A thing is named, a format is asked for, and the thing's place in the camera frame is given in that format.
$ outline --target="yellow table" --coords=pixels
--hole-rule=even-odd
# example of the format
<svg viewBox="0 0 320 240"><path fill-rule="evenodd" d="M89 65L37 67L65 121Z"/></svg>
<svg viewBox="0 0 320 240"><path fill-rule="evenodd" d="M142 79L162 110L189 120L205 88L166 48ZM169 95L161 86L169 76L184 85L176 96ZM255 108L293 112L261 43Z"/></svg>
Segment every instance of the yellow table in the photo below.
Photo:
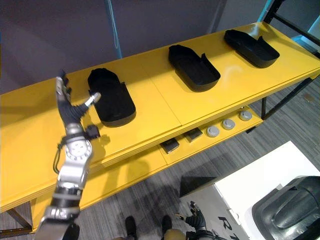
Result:
<svg viewBox="0 0 320 240"><path fill-rule="evenodd" d="M84 208L127 188L172 164L262 123L241 121L240 108L287 86L320 74L320 61L290 38L266 23L236 28L274 47L280 57L267 68L256 68L224 42L224 31L179 44L207 58L221 78L210 90L192 92L177 77L168 61L169 46L69 73L72 102L88 94L92 69L107 68L126 83L136 106L136 118L121 127L103 126L94 108L83 125L98 125L101 138L92 141L94 156L80 207ZM1 95L1 212L31 201L33 229L50 201L56 174L52 170L57 143L65 134L56 107L55 79ZM233 130L221 128L223 118L236 122ZM208 125L220 135L203 134L192 143L182 133ZM159 143L177 137L180 146L166 154Z"/></svg>

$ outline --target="black plastic tray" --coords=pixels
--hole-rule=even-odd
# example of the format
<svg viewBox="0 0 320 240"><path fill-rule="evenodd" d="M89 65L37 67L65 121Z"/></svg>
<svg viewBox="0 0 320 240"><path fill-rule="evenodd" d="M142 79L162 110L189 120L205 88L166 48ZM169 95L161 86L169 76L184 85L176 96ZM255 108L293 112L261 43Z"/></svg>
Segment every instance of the black plastic tray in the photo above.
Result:
<svg viewBox="0 0 320 240"><path fill-rule="evenodd" d="M88 84L90 94L101 93L94 105L101 122L107 127L119 127L131 122L136 116L136 106L124 82L106 68L92 70Z"/></svg>
<svg viewBox="0 0 320 240"><path fill-rule="evenodd" d="M272 190L252 207L252 217L266 240L315 240L320 236L320 176L292 180Z"/></svg>
<svg viewBox="0 0 320 240"><path fill-rule="evenodd" d="M199 57L191 48L169 47L169 61L177 75L194 92L204 92L217 84L220 73L203 53Z"/></svg>
<svg viewBox="0 0 320 240"><path fill-rule="evenodd" d="M256 40L243 31L227 30L224 40L250 63L259 68L273 64L280 54L262 36Z"/></svg>

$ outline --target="lower shelf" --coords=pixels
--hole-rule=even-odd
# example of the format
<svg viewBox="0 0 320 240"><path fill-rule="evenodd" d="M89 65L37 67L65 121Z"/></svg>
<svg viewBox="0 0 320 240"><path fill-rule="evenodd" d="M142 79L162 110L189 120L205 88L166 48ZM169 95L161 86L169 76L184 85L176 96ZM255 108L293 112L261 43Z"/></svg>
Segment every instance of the lower shelf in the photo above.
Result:
<svg viewBox="0 0 320 240"><path fill-rule="evenodd" d="M242 110L252 113L252 119L242 121L238 114ZM232 130L225 130L221 126L223 119L232 119L235 127ZM111 165L105 169L94 172L89 175L85 189L83 191L80 208L89 207L117 192L120 192L148 177L158 173L175 163L178 163L198 152L201 152L211 146L214 146L228 138L244 132L254 126L261 124L263 121L249 107L239 109L224 117L218 118L198 128L203 134L189 143L182 135L176 137L179 147L173 152L166 154L158 145L148 150L129 157L121 162ZM215 125L219 128L220 133L216 137L208 137L205 132L208 126ZM31 201L31 214L33 230L35 231L44 214L45 208L50 204L52 192L48 192Z"/></svg>
<svg viewBox="0 0 320 240"><path fill-rule="evenodd" d="M243 121L239 118L241 111L249 111L252 114L252 118L248 121ZM235 127L231 130L225 130L222 127L222 121L224 119L231 119L235 122ZM162 148L160 151L168 165L188 158L198 152L201 152L209 147L212 147L218 143L225 141L239 133L242 133L254 126L261 124L263 120L248 106L245 106L238 111L231 112L223 117L217 118L211 122L199 126L202 135L196 138L194 141L189 142L183 135L177 136L175 139L179 143L179 147L173 152L167 154ZM209 137L206 135L208 126L215 126L219 129L219 135L216 137Z"/></svg>

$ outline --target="white box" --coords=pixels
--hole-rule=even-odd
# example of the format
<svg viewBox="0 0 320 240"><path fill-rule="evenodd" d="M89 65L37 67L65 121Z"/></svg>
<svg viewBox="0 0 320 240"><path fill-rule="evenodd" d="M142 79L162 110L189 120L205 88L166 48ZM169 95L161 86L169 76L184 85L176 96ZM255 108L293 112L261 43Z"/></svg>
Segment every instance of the white box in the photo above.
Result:
<svg viewBox="0 0 320 240"><path fill-rule="evenodd" d="M207 229L227 240L265 240L255 225L252 206L279 185L320 171L291 142L230 174L180 198L183 208L194 201Z"/></svg>

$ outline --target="dark gray wall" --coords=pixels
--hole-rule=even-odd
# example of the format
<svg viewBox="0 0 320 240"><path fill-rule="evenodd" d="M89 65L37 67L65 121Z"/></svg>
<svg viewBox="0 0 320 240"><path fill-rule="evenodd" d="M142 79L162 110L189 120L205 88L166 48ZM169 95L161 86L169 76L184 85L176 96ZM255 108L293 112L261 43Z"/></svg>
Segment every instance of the dark gray wall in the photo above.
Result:
<svg viewBox="0 0 320 240"><path fill-rule="evenodd" d="M266 0L113 0L123 56L256 22ZM308 29L319 0L287 0L280 13ZM279 26L290 37L295 33ZM0 0L5 93L117 58L103 0Z"/></svg>

